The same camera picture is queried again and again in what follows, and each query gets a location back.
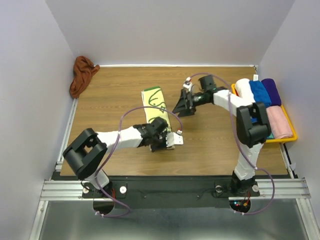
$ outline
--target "white wall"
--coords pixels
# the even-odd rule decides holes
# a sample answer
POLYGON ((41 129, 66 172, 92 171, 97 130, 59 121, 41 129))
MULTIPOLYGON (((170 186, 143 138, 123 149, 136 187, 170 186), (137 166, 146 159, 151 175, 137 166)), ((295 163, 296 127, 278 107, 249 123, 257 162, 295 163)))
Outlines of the white wall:
POLYGON ((95 64, 258 64, 294 0, 46 0, 95 64))
POLYGON ((74 55, 44 0, 0 5, 0 239, 26 240, 66 127, 74 55))
POLYGON ((259 78, 274 78, 298 141, 288 143, 310 188, 320 224, 320 1, 296 0, 263 57, 259 78))

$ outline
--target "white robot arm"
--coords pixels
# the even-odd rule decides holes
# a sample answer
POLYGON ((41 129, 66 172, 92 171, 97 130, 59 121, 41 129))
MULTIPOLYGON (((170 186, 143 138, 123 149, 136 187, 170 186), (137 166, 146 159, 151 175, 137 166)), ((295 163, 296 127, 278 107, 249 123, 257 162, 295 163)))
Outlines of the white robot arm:
POLYGON ((224 87, 217 87, 212 75, 201 77, 199 82, 202 91, 193 93, 193 84, 190 78, 187 78, 173 112, 179 113, 179 117, 191 116, 195 114, 196 106, 212 103, 226 109, 236 117, 236 130, 234 131, 242 153, 240 152, 238 163, 232 173, 231 188, 235 192, 238 189, 248 188, 255 183, 258 155, 263 143, 271 134, 265 105, 262 102, 252 103, 230 93, 224 87))
POLYGON ((65 149, 63 157, 79 180, 89 181, 96 189, 100 189, 97 179, 104 188, 110 180, 103 170, 98 173, 96 170, 104 155, 110 153, 115 144, 115 151, 150 145, 153 152, 183 144, 182 132, 167 132, 167 127, 166 120, 156 117, 151 123, 137 124, 121 130, 118 142, 118 131, 95 132, 92 128, 87 128, 65 149))
MULTIPOLYGON (((228 94, 229 90, 224 89, 220 90, 213 94, 213 102, 214 105, 220 106, 225 110, 229 111, 229 102, 228 102, 228 94)), ((231 113, 237 117, 237 108, 241 106, 252 106, 252 102, 238 97, 235 94, 231 94, 231 113)), ((248 147, 247 145, 240 143, 240 147, 244 154, 249 158, 252 165, 256 166, 260 149, 263 147, 262 143, 257 143, 252 147, 248 147)), ((248 180, 255 176, 255 169, 249 165, 247 160, 244 158, 242 153, 239 153, 238 163, 234 169, 234 173, 237 175, 239 180, 248 180)))

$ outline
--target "pink towel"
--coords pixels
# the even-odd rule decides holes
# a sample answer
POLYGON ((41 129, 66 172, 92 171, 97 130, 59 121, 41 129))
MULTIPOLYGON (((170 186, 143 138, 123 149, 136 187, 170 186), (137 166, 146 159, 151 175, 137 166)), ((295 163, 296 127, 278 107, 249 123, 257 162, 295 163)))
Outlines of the pink towel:
POLYGON ((266 113, 275 139, 286 139, 293 136, 288 120, 280 106, 267 107, 266 113))

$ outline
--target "purple towel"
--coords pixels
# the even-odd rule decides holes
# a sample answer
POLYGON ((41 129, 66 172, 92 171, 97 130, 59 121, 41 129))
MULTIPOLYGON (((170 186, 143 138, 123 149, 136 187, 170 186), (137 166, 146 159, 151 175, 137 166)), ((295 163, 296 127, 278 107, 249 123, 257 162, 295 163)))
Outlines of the purple towel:
POLYGON ((271 106, 281 106, 281 98, 279 96, 275 81, 271 78, 266 78, 261 82, 269 94, 271 106))

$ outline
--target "yellow tray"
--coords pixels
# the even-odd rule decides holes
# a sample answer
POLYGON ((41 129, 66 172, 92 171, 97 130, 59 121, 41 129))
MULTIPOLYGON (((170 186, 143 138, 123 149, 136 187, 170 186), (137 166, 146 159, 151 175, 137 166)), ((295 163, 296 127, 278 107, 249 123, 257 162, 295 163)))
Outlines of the yellow tray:
MULTIPOLYGON (((232 84, 231 87, 232 87, 232 93, 238 96, 237 90, 235 88, 235 84, 232 84)), ((282 143, 282 144, 284 144, 286 142, 293 142, 293 141, 296 141, 298 139, 296 131, 295 131, 294 127, 292 126, 292 123, 291 123, 291 121, 290 121, 290 119, 288 117, 288 114, 287 114, 283 104, 281 105, 281 108, 282 108, 282 111, 283 111, 286 119, 288 120, 288 123, 289 123, 290 128, 291 128, 292 133, 293 133, 293 136, 292 137, 288 137, 288 138, 281 138, 281 139, 267 139, 265 141, 267 144, 269 144, 269 143, 282 143)))

